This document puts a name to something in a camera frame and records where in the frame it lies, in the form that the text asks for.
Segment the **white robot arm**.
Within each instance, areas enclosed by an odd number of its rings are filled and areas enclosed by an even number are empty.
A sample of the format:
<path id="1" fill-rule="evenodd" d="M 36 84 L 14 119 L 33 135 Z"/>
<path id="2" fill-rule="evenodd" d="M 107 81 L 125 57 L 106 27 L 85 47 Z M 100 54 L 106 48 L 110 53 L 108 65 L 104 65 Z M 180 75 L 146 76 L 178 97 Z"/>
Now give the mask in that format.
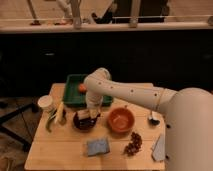
<path id="1" fill-rule="evenodd" d="M 164 117 L 165 133 L 152 156 L 165 161 L 165 171 L 213 171 L 213 94 L 200 88 L 175 91 L 114 82 L 105 68 L 86 76 L 84 85 L 89 109 L 109 95 Z"/>

